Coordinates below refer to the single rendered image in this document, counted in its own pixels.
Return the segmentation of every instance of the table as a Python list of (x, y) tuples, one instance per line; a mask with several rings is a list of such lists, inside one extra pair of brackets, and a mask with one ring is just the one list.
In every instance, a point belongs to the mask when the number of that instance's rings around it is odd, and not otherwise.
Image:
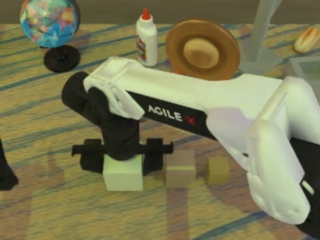
[[(284, 58), (307, 25), (271, 25), (265, 44)], [(170, 25), (159, 25), (158, 69), (169, 71), (164, 41)], [(225, 25), (241, 42), (251, 25)], [(141, 138), (174, 141), (194, 149), (193, 188), (166, 189), (161, 172), (147, 176), (143, 192), (106, 192), (102, 176), (84, 172), (71, 146), (100, 138), (97, 127), (66, 108), (61, 90), (75, 71), (91, 72), (109, 56), (135, 58), (133, 25), (81, 25), (70, 45), (82, 60), (73, 71), (48, 72), (45, 49), (30, 42), (19, 25), (0, 25), (0, 134), (7, 160), (20, 179), (0, 192), (1, 240), (301, 240), (294, 226), (278, 222), (251, 200), (245, 171), (219, 143), (160, 123), (141, 123)], [(320, 45), (308, 55), (319, 55)], [(281, 77), (280, 65), (267, 75)], [(208, 157), (230, 159), (230, 181), (206, 186)]]

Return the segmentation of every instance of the globe base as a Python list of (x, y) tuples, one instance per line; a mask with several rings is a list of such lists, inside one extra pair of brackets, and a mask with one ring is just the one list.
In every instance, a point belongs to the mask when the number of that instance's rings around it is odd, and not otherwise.
[(66, 73), (80, 63), (79, 51), (69, 45), (51, 48), (44, 55), (45, 67), (54, 73)]

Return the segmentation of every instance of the white bottle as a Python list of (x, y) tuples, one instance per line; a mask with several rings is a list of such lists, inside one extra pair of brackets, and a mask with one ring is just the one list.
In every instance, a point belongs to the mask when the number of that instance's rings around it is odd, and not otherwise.
[(138, 60), (147, 67), (153, 67), (158, 62), (158, 30), (148, 8), (136, 21), (136, 47)]

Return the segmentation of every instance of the bottle label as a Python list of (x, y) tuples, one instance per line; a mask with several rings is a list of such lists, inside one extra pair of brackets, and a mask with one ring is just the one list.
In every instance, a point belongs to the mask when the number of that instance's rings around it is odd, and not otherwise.
[(136, 36), (136, 47), (139, 59), (143, 62), (146, 62), (146, 44), (138, 35)]

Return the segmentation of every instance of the globe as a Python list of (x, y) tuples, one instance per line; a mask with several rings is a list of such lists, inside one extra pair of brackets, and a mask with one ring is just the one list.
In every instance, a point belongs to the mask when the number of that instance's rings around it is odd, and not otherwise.
[(80, 11), (74, 0), (25, 0), (20, 23), (29, 40), (50, 49), (44, 56), (47, 69), (62, 73), (79, 64), (79, 51), (65, 45), (80, 25)]

